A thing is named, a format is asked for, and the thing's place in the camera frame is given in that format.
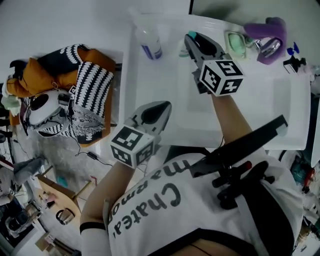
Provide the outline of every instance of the white t-shirt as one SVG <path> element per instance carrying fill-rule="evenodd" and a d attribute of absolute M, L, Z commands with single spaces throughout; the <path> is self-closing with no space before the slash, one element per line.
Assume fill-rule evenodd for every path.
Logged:
<path fill-rule="evenodd" d="M 253 250 L 252 241 L 242 226 L 239 209 L 221 208 L 217 195 L 226 186 L 214 188 L 212 185 L 219 173 L 198 178 L 191 176 L 189 167 L 203 157 L 198 153 L 178 156 L 143 178 L 114 204 L 107 232 L 98 228 L 82 231 L 82 254 L 170 255 L 181 244 L 187 246 L 190 241 L 194 242 L 201 232 L 201 238 L 205 238 L 203 234 L 206 233 L 211 241 L 249 255 Z M 283 212 L 296 240 L 303 218 L 303 204 L 290 171 L 263 150 L 241 162 L 248 160 L 252 166 L 268 161 L 265 174 L 275 177 L 270 193 L 281 207 L 284 206 Z"/>

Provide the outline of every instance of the fabric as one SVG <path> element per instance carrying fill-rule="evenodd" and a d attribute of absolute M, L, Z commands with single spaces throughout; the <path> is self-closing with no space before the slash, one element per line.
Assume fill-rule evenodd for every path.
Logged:
<path fill-rule="evenodd" d="M 114 73 L 115 62 L 96 49 L 90 49 L 84 44 L 71 45 L 35 60 L 30 58 L 26 67 L 23 67 L 22 79 L 11 75 L 6 81 L 5 91 L 8 94 L 20 98 L 37 95 L 53 88 L 69 90 L 77 84 L 78 68 L 82 62 L 91 62 L 108 72 Z M 109 85 L 109 93 L 104 104 L 102 120 L 103 130 L 89 136 L 79 136 L 78 142 L 82 146 L 89 146 L 110 133 L 112 90 Z M 10 115 L 12 125 L 19 124 L 18 118 Z M 69 136 L 72 132 L 61 132 L 63 136 Z"/>
<path fill-rule="evenodd" d="M 105 102 L 113 76 L 92 62 L 85 61 L 79 66 L 72 117 L 76 136 L 104 129 Z"/>
<path fill-rule="evenodd" d="M 0 196 L 0 206 L 4 206 L 10 203 L 10 199 L 7 195 Z"/>
<path fill-rule="evenodd" d="M 10 192 L 11 181 L 14 181 L 14 172 L 5 167 L 0 168 L 0 197 Z"/>
<path fill-rule="evenodd" d="M 85 229 L 81 233 L 83 256 L 111 256 L 108 233 L 99 228 Z"/>
<path fill-rule="evenodd" d="M 94 70 L 98 67 L 98 74 L 92 77 L 91 70 L 86 73 L 84 63 L 91 63 Z M 83 67 L 85 67 L 83 70 L 85 78 L 83 81 L 79 81 L 82 82 L 80 86 L 83 86 L 79 100 L 85 97 L 83 93 L 87 93 L 87 98 L 84 100 L 87 100 L 92 108 L 87 104 L 81 106 L 78 103 L 74 107 L 75 118 L 66 131 L 64 128 L 61 131 L 62 128 L 57 125 L 43 130 L 42 136 L 52 137 L 59 134 L 74 137 L 77 138 L 81 146 L 88 147 L 110 133 L 112 106 L 112 90 L 110 88 L 112 88 L 111 80 L 115 72 L 115 62 L 96 49 L 90 49 L 83 44 L 75 44 L 51 52 L 37 60 L 30 58 L 23 70 L 22 79 L 19 80 L 15 76 L 8 79 L 8 93 L 24 98 L 36 96 L 55 88 L 69 90 L 72 86 L 77 86 L 79 78 L 82 78 L 78 72 Z M 99 76 L 101 71 L 107 74 L 106 83 L 106 77 Z M 12 115 L 10 116 L 11 124 L 18 124 L 18 120 L 13 119 Z"/>
<path fill-rule="evenodd" d="M 171 255 L 205 237 L 230 247 L 240 255 L 252 255 L 252 241 L 242 226 L 239 209 L 225 210 L 220 207 L 217 194 L 225 186 L 212 186 L 212 181 L 219 174 L 215 172 L 192 178 L 189 167 L 203 157 L 198 153 L 178 156 L 155 169 L 119 198 L 111 210 L 107 227 L 111 254 L 103 251 L 99 255 Z M 264 186 L 268 187 L 281 206 L 290 223 L 290 231 L 297 239 L 303 218 L 303 204 L 302 195 L 290 171 L 262 150 L 241 163 L 251 161 L 255 166 L 263 160 L 269 163 L 265 175 L 275 178 L 273 184 Z M 94 238 L 105 243 L 102 240 L 106 239 L 105 236 Z"/>
<path fill-rule="evenodd" d="M 25 183 L 31 176 L 33 176 L 37 171 L 39 171 L 41 165 L 43 165 L 44 162 L 44 158 L 37 157 L 28 161 L 14 164 L 13 172 L 15 184 L 19 187 L 23 183 Z"/>
<path fill-rule="evenodd" d="M 30 95 L 63 88 L 58 84 L 56 78 L 51 76 L 34 58 L 29 58 L 29 62 L 23 71 L 23 78 L 19 83 Z"/>
<path fill-rule="evenodd" d="M 15 95 L 9 95 L 9 97 L 2 97 L 2 105 L 6 110 L 9 110 L 12 115 L 15 117 L 20 112 L 21 100 Z"/>

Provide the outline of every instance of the black plastic part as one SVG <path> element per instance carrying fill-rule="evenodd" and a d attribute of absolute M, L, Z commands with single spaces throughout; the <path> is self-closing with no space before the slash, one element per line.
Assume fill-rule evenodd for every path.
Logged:
<path fill-rule="evenodd" d="M 63 106 L 68 106 L 70 101 L 70 95 L 61 93 L 58 96 L 58 103 Z"/>
<path fill-rule="evenodd" d="M 213 58 L 216 57 L 217 48 L 211 42 L 209 42 L 206 38 L 202 37 L 199 33 L 196 33 L 195 38 L 191 37 L 188 34 L 186 34 L 185 36 L 189 37 L 194 42 L 196 47 L 199 49 L 199 51 L 203 55 L 212 56 Z M 195 62 L 197 62 L 197 59 L 195 58 L 192 50 L 187 46 L 187 44 L 185 44 L 185 45 L 186 45 L 186 48 L 188 50 L 188 53 L 189 53 L 191 59 L 194 60 Z"/>
<path fill-rule="evenodd" d="M 0 133 L 0 143 L 4 143 L 7 140 L 6 136 Z"/>
<path fill-rule="evenodd" d="M 226 210 L 237 207 L 235 198 L 240 196 L 243 193 L 243 190 L 247 190 L 252 184 L 259 183 L 264 177 L 264 173 L 268 166 L 269 164 L 267 161 L 258 163 L 243 179 L 235 181 L 229 187 L 222 190 L 217 195 L 218 199 L 221 201 L 220 206 Z"/>
<path fill-rule="evenodd" d="M 166 110 L 167 106 L 169 105 L 170 102 L 166 101 L 164 103 L 146 109 L 141 114 L 142 122 L 148 125 L 156 123 L 158 119 L 161 117 L 162 113 Z"/>
<path fill-rule="evenodd" d="M 213 172 L 219 172 L 220 176 L 224 176 L 224 172 L 229 167 L 260 149 L 264 144 L 276 137 L 278 135 L 277 129 L 283 125 L 288 126 L 284 116 L 281 115 L 257 130 L 205 156 L 190 167 L 190 174 L 193 178 Z"/>
<path fill-rule="evenodd" d="M 198 82 L 196 87 L 198 88 L 199 94 L 212 94 L 212 92 L 202 82 Z"/>
<path fill-rule="evenodd" d="M 12 75 L 13 78 L 22 80 L 24 75 L 24 69 L 27 66 L 27 62 L 24 60 L 14 60 L 10 63 L 10 68 L 14 67 L 14 74 Z"/>
<path fill-rule="evenodd" d="M 231 184 L 233 182 L 240 180 L 241 175 L 249 170 L 247 168 L 247 164 L 248 164 L 248 161 L 246 161 L 245 163 L 243 163 L 238 167 L 233 167 L 231 169 L 224 170 L 223 172 L 221 172 L 221 174 L 223 174 L 222 176 L 212 181 L 212 186 L 214 188 L 219 188 L 224 184 L 227 184 L 227 183 Z"/>
<path fill-rule="evenodd" d="M 88 157 L 92 158 L 93 160 L 97 160 L 98 159 L 97 155 L 92 153 L 92 152 L 88 152 L 86 155 Z"/>
<path fill-rule="evenodd" d="M 216 164 L 219 159 L 225 167 L 230 167 L 271 141 L 278 135 L 277 129 L 283 125 L 288 127 L 286 119 L 280 115 L 253 132 L 216 149 L 208 156 L 208 161 Z"/>
<path fill-rule="evenodd" d="M 44 104 L 47 103 L 48 99 L 48 94 L 41 94 L 39 97 L 35 98 L 35 100 L 31 103 L 30 109 L 32 111 L 40 109 Z"/>
<path fill-rule="evenodd" d="M 286 150 L 283 150 L 282 152 L 281 152 L 281 154 L 280 154 L 280 156 L 279 156 L 279 162 L 281 162 L 281 160 L 282 160 L 282 158 L 284 157 L 284 155 L 285 155 L 285 153 L 286 153 L 287 151 Z"/>
<path fill-rule="evenodd" d="M 276 178 L 274 176 L 269 176 L 269 177 L 265 177 L 264 180 L 272 184 L 275 182 Z"/>

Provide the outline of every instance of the clear plastic bottle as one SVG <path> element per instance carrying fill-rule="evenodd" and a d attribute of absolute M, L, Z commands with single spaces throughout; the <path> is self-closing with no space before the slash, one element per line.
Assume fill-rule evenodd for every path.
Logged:
<path fill-rule="evenodd" d="M 148 27 L 141 19 L 141 14 L 130 7 L 128 9 L 136 26 L 135 36 L 140 42 L 142 49 L 151 60 L 157 60 L 162 56 L 162 48 L 158 33 L 155 29 Z"/>

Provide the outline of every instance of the cable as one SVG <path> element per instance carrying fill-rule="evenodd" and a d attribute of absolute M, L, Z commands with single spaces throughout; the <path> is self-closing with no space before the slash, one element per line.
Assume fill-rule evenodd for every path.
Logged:
<path fill-rule="evenodd" d="M 13 142 L 18 143 L 18 144 L 20 145 L 22 151 L 23 151 L 23 152 L 26 154 L 26 156 L 30 159 L 28 153 L 27 153 L 27 152 L 24 150 L 24 148 L 21 146 L 20 142 L 19 142 L 18 140 L 16 140 L 16 139 L 14 139 Z"/>
<path fill-rule="evenodd" d="M 139 168 L 138 166 L 136 167 L 137 169 L 139 169 L 141 172 L 143 172 L 144 174 L 146 173 L 146 171 L 143 171 L 141 168 Z"/>
<path fill-rule="evenodd" d="M 200 249 L 198 246 L 195 246 L 194 244 L 189 244 L 190 246 L 193 246 L 193 247 L 195 247 L 195 248 L 197 248 L 198 250 L 200 250 L 201 252 L 203 252 L 204 254 L 206 254 L 206 255 L 209 255 L 209 256 L 211 256 L 211 254 L 209 254 L 209 253 L 207 253 L 206 251 L 204 251 L 204 250 L 202 250 L 202 249 Z"/>
<path fill-rule="evenodd" d="M 144 177 L 146 177 L 146 174 L 147 174 L 148 164 L 149 164 L 149 161 L 148 161 L 148 162 L 146 162 L 146 165 L 145 165 L 145 169 L 144 169 Z"/>
<path fill-rule="evenodd" d="M 71 138 L 75 140 L 76 144 L 77 144 L 78 147 L 79 147 L 78 153 L 76 153 L 76 154 L 74 155 L 75 157 L 79 156 L 80 154 L 86 154 L 86 155 L 87 155 L 88 157 L 90 157 L 91 159 L 97 160 L 98 162 L 100 162 L 101 164 L 103 164 L 103 165 L 105 165 L 105 166 L 111 166 L 111 167 L 113 167 L 112 164 L 101 162 L 101 161 L 98 159 L 98 156 L 97 156 L 96 154 L 92 153 L 92 152 L 89 152 L 89 153 L 87 153 L 87 152 L 80 152 L 80 151 L 81 151 L 81 147 L 80 147 L 79 142 L 78 142 L 74 137 L 71 136 Z"/>
<path fill-rule="evenodd" d="M 218 147 L 218 148 L 221 148 L 221 146 L 222 146 L 222 143 L 224 142 L 224 136 L 222 136 L 222 140 L 221 140 L 221 143 L 220 143 L 220 146 Z"/>
<path fill-rule="evenodd" d="M 286 150 L 283 150 L 282 152 L 281 152 L 281 154 L 280 154 L 280 156 L 279 156 L 279 162 L 281 162 L 281 160 L 282 160 L 282 158 L 284 157 L 284 155 L 285 155 L 285 153 L 286 153 L 287 151 Z"/>
<path fill-rule="evenodd" d="M 113 167 L 112 164 L 109 164 L 109 163 L 104 163 L 104 162 L 101 162 L 99 159 L 96 159 L 98 162 L 100 162 L 101 164 L 105 165 L 105 166 L 111 166 Z"/>

